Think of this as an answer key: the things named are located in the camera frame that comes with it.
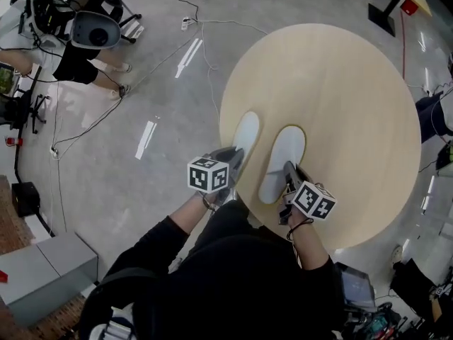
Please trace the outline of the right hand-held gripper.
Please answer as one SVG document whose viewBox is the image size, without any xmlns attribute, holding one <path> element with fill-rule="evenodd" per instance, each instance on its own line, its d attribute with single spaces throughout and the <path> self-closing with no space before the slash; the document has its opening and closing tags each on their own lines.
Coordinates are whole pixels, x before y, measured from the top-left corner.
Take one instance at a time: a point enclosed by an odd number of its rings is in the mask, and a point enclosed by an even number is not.
<svg viewBox="0 0 453 340">
<path fill-rule="evenodd" d="M 294 181 L 294 165 L 286 161 L 283 167 L 287 187 L 279 209 L 280 225 L 286 225 L 292 208 L 297 208 L 307 218 L 325 221 L 336 206 L 336 199 L 321 184 L 311 183 L 311 177 L 300 165 L 295 166 L 299 180 Z"/>
</svg>

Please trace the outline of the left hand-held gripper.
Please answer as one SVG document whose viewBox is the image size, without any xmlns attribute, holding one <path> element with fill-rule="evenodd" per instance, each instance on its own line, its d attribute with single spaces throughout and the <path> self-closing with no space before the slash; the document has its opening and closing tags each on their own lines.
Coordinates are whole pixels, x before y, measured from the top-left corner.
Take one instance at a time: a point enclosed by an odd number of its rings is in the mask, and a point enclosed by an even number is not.
<svg viewBox="0 0 453 340">
<path fill-rule="evenodd" d="M 224 147 L 196 157 L 187 165 L 187 184 L 209 206 L 222 206 L 236 185 L 243 163 L 244 150 Z"/>
</svg>

